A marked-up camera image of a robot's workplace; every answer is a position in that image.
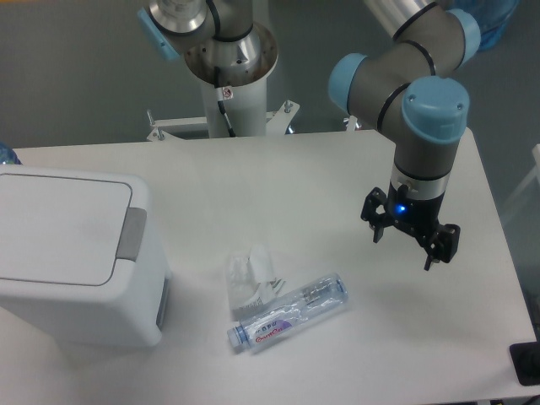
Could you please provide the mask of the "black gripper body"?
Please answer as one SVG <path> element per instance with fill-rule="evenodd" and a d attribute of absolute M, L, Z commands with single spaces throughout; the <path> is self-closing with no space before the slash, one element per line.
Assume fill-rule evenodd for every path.
<path fill-rule="evenodd" d="M 389 186 L 386 213 L 390 225 L 412 236 L 422 247 L 428 245 L 439 226 L 438 215 L 443 195 L 429 200 L 405 197 L 393 185 Z"/>

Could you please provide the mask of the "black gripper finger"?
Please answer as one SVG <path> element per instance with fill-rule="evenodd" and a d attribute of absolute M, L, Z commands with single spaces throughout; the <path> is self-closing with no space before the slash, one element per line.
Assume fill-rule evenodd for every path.
<path fill-rule="evenodd" d="M 384 229 L 394 225 L 394 218 L 386 211 L 387 195 L 375 187 L 365 198 L 360 218 L 373 230 L 373 242 L 378 243 Z"/>
<path fill-rule="evenodd" d="M 455 256 L 460 238 L 461 228 L 457 224 L 438 224 L 430 237 L 425 251 L 427 253 L 424 270 L 429 271 L 436 262 L 449 263 Z"/>

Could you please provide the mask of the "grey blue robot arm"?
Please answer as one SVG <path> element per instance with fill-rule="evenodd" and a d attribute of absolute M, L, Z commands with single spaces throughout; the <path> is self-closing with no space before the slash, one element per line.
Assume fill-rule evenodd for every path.
<path fill-rule="evenodd" d="M 366 196 L 361 218 L 376 240 L 394 227 L 425 250 L 427 265 L 447 263 L 460 228 L 438 215 L 470 106 L 451 75 L 477 52 L 480 29 L 471 14 L 434 1 L 370 1 L 368 8 L 392 48 L 376 58 L 345 56 L 328 82 L 335 105 L 395 146 L 389 188 Z"/>

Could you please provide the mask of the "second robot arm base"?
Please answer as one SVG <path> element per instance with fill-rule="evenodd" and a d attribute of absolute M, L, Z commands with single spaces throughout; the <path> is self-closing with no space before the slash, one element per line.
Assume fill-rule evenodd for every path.
<path fill-rule="evenodd" d="M 252 1 L 150 1 L 137 12 L 151 46 L 166 61 L 213 39 L 234 42 L 252 30 Z"/>

